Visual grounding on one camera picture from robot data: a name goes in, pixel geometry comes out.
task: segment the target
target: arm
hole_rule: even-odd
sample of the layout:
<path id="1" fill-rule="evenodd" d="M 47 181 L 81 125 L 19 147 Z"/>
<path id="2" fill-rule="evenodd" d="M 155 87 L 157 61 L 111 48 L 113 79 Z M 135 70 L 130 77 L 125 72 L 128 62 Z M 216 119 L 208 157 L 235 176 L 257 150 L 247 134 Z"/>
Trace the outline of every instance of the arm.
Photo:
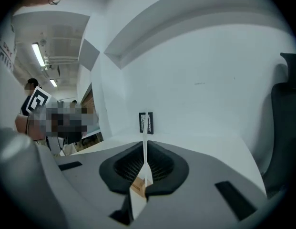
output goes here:
<path id="1" fill-rule="evenodd" d="M 15 119 L 15 125 L 19 133 L 30 136 L 34 141 L 43 140 L 45 135 L 40 131 L 40 127 L 29 120 L 28 116 L 20 115 Z"/>

